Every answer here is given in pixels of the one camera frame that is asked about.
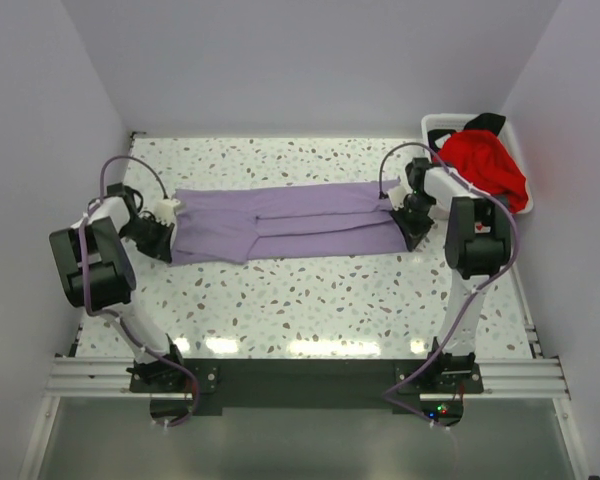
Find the plastic laundry basket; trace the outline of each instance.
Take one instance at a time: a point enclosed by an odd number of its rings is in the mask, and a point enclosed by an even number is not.
[[[422,138],[424,139],[424,143],[428,144],[428,133],[431,130],[436,129],[444,129],[444,130],[456,130],[461,131],[465,124],[469,120],[473,120],[478,115],[470,115],[470,114],[457,114],[457,113],[438,113],[427,115],[422,119]],[[520,145],[516,139],[516,136],[513,133],[513,129],[507,120],[502,127],[502,131],[500,135],[498,135],[498,139],[504,145],[504,148],[507,149],[513,161],[516,162],[520,171],[528,178],[526,165],[524,163],[524,158],[522,157],[522,150],[520,149]],[[520,210],[518,213],[528,213],[533,208],[533,198],[531,197],[531,191],[529,190],[529,181],[526,183],[527,195],[529,196],[529,201],[527,205]]]

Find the white table surface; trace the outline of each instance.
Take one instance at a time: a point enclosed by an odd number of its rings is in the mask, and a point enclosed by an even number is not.
[[[399,139],[136,138],[167,189],[245,189],[375,180]],[[396,178],[418,149],[387,162]],[[155,179],[129,166],[125,183],[151,206]],[[138,297],[185,357],[421,358],[444,319],[451,271],[446,222],[417,252],[169,267],[126,243]],[[477,332],[478,358],[531,358],[516,279],[491,287]],[[77,356],[129,357],[104,320],[83,318]]]

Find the purple cable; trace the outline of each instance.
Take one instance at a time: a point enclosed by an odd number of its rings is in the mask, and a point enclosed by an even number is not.
[[[384,398],[387,402],[392,403],[393,405],[396,405],[398,407],[404,408],[405,410],[408,410],[409,412],[411,412],[411,413],[415,414],[416,416],[418,416],[418,417],[426,420],[427,422],[431,422],[433,425],[436,425],[438,427],[445,427],[445,425],[443,425],[440,422],[437,422],[435,420],[431,420],[429,417],[425,416],[422,412],[416,410],[415,408],[411,407],[410,405],[407,405],[406,403],[401,402],[400,400],[398,400],[396,398],[391,398],[390,395],[393,394],[393,393],[395,393],[395,392],[397,392],[398,390],[400,390],[401,388],[405,387],[406,385],[408,385],[415,378],[417,378],[419,375],[421,375],[427,368],[429,368],[429,366],[442,353],[442,350],[447,345],[447,343],[449,343],[449,341],[451,340],[451,337],[453,336],[456,328],[458,328],[458,325],[462,321],[462,317],[464,316],[464,314],[466,313],[467,309],[469,308],[469,305],[471,305],[471,302],[473,301],[473,299],[476,296],[478,296],[478,293],[480,293],[482,290],[484,290],[486,287],[488,287],[491,283],[495,282],[498,278],[500,278],[507,271],[509,271],[509,269],[513,266],[514,262],[516,261],[516,258],[518,257],[518,252],[520,251],[520,247],[519,247],[519,245],[520,245],[520,235],[518,233],[518,226],[516,225],[516,221],[513,218],[513,215],[511,214],[511,212],[509,211],[509,209],[500,200],[498,200],[497,198],[489,195],[486,192],[483,192],[481,190],[475,189],[472,184],[470,184],[469,182],[467,182],[460,175],[458,175],[455,172],[452,172],[449,169],[449,166],[440,158],[440,155],[438,155],[435,151],[433,151],[427,145],[424,145],[424,144],[422,144],[420,142],[407,142],[407,143],[403,143],[401,145],[398,145],[397,147],[393,148],[384,157],[384,159],[382,160],[382,163],[380,164],[380,178],[379,178],[379,183],[380,183],[380,194],[381,195],[384,194],[384,192],[382,191],[382,169],[384,167],[385,162],[387,161],[387,158],[389,158],[389,156],[391,156],[396,150],[398,150],[400,148],[404,148],[404,147],[410,147],[410,146],[421,147],[421,148],[424,148],[425,150],[427,150],[438,161],[438,163],[440,163],[440,165],[442,166],[442,168],[444,169],[444,171],[446,173],[448,173],[449,176],[451,178],[453,178],[456,182],[458,182],[462,187],[466,188],[468,192],[474,193],[475,195],[478,195],[479,197],[486,198],[487,200],[489,200],[489,201],[493,202],[494,204],[496,204],[497,207],[500,208],[500,210],[502,210],[504,212],[505,216],[507,217],[507,220],[509,221],[509,224],[511,225],[511,230],[513,232],[513,239],[514,239],[514,242],[513,242],[513,252],[511,253],[511,257],[509,258],[509,261],[507,262],[507,264],[502,269],[500,269],[500,271],[498,273],[496,273],[494,276],[489,277],[487,280],[485,280],[480,285],[478,285],[475,288],[475,290],[473,291],[473,293],[471,293],[471,295],[469,295],[467,297],[467,299],[465,300],[464,304],[462,305],[462,308],[460,308],[460,312],[458,312],[458,316],[456,317],[455,321],[451,325],[451,328],[449,329],[449,333],[447,333],[447,336],[442,340],[442,342],[438,346],[437,350],[431,354],[431,356],[420,366],[420,368],[418,368],[416,371],[414,371],[413,373],[411,373],[411,375],[409,375],[407,378],[405,378],[404,380],[402,380],[399,383],[395,384],[393,387],[389,388],[387,391],[385,391],[382,394],[382,398]]]
[[[89,222],[89,217],[91,215],[93,215],[93,213],[100,207],[100,205],[104,201],[105,170],[112,162],[114,162],[116,160],[123,160],[123,159],[133,160],[135,162],[140,163],[141,165],[144,165],[147,169],[149,169],[149,171],[153,174],[153,176],[156,177],[156,179],[158,180],[158,183],[160,183],[160,187],[162,188],[162,193],[164,194],[164,198],[168,198],[167,190],[166,190],[164,184],[162,183],[162,180],[160,179],[159,175],[146,162],[143,162],[142,160],[139,160],[135,157],[130,157],[128,155],[119,155],[117,157],[110,158],[109,160],[107,160],[105,162],[105,164],[102,166],[102,170],[100,171],[100,198],[97,201],[93,202],[91,205],[89,205],[89,207],[87,208],[87,213],[84,215],[82,222],[80,222],[80,226],[78,227],[78,240],[80,242],[80,261],[82,262],[82,294],[83,294],[83,298],[84,298],[84,308],[87,312],[87,315],[89,315],[90,317],[96,317],[96,316],[103,315],[103,314],[113,316],[114,321],[117,321],[120,323],[120,327],[122,328],[124,333],[127,335],[127,337],[129,337],[131,342],[136,347],[138,347],[140,349],[144,349],[149,355],[154,357],[159,362],[162,362],[165,365],[168,365],[169,367],[174,368],[174,369],[178,370],[179,372],[183,373],[191,381],[192,387],[195,388],[193,407],[191,409],[188,409],[186,415],[183,415],[182,417],[176,418],[176,419],[171,420],[170,422],[166,423],[166,426],[168,426],[168,427],[176,427],[178,425],[182,425],[187,420],[189,420],[189,418],[191,418],[191,416],[193,415],[193,412],[195,412],[196,409],[198,408],[198,404],[200,403],[200,384],[199,384],[196,376],[193,373],[191,373],[189,370],[184,368],[182,365],[178,365],[177,363],[172,362],[171,360],[167,360],[166,358],[163,358],[159,353],[155,352],[154,350],[150,349],[149,347],[147,347],[145,345],[142,345],[142,342],[140,342],[133,335],[133,333],[129,330],[129,328],[124,323],[124,320],[122,319],[121,315],[118,312],[116,312],[114,310],[109,310],[109,309],[102,309],[100,311],[95,312],[91,308],[91,283],[89,281],[89,279],[90,279],[89,249],[87,247],[87,234],[86,234],[87,223]]]

